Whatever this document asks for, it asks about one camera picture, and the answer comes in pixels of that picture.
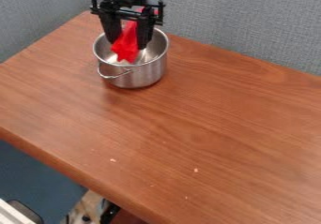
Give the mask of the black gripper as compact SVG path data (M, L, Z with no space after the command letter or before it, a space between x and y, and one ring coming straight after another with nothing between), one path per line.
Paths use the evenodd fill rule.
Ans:
M114 43L122 34L122 22L137 21L138 49L143 50L151 41L153 26L163 25L165 2L159 0L91 0L90 12L98 15L110 43ZM141 16L137 9L143 7Z

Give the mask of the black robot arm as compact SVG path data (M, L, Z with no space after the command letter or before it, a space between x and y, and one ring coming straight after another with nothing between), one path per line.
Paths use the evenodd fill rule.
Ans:
M102 27L110 43L114 43L123 33L122 21L137 23L137 44L143 50L153 37L155 25L163 25L165 2L159 0L91 0L90 12L100 19Z

